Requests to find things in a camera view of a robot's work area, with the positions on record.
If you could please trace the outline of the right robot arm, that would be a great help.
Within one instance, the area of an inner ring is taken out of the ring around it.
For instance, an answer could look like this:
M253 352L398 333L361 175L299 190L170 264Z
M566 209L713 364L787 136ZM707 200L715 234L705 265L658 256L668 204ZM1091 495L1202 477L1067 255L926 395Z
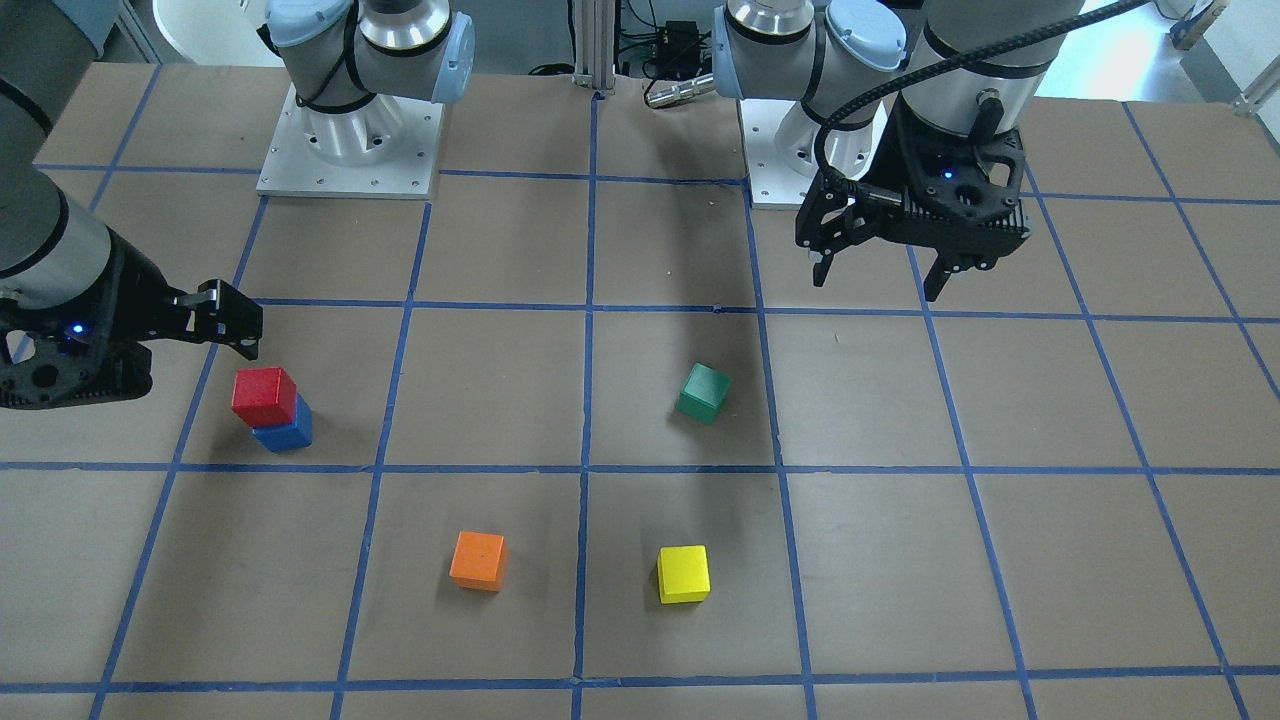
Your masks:
M3 4L3 332L96 357L154 338L259 355L261 309L224 283L172 288L35 165L101 55L115 1ZM474 20L447 1L270 1L262 41L283 60L282 109L259 191L351 197L428 192L436 114L474 69Z

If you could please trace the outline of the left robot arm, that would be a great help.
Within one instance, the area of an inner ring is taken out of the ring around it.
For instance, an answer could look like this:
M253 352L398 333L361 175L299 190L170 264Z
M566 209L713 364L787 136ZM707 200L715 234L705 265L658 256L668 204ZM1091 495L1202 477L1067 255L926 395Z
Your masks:
M872 238L934 250L923 281L988 270L1029 237L1019 124L1061 38L906 87L913 70L1078 15L1079 1L728 1L710 31L716 91L785 101L774 149L805 179L795 242L823 284L836 255ZM890 85L882 101L840 115Z

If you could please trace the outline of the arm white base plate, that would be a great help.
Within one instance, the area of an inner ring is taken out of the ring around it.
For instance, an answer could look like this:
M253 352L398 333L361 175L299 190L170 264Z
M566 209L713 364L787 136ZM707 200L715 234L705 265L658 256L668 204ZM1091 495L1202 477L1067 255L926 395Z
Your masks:
M378 95L352 113L325 114L300 106L289 87L256 190L278 197L426 201L445 110Z
M739 104L739 114L753 205L797 210L818 169L814 138L819 126L797 101L746 99ZM887 119L881 104L868 126L832 132L827 142L829 164L850 178L861 178Z

